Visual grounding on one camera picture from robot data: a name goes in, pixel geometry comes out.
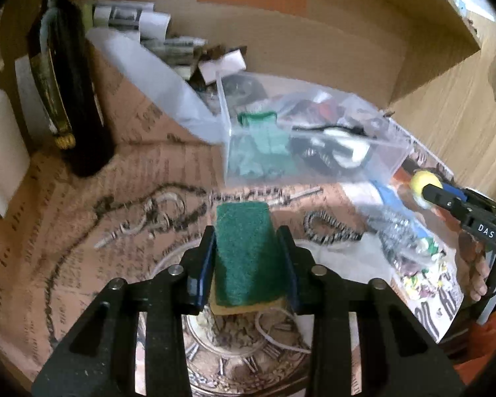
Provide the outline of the person's right hand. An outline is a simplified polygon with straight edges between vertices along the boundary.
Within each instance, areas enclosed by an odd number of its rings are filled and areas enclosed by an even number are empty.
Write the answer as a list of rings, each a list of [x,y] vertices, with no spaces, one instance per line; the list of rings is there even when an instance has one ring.
[[[482,242],[471,234],[461,231],[458,238],[458,254],[461,258],[461,283],[464,293],[472,302],[480,301],[486,295],[486,279],[490,269],[486,262],[486,250]]]

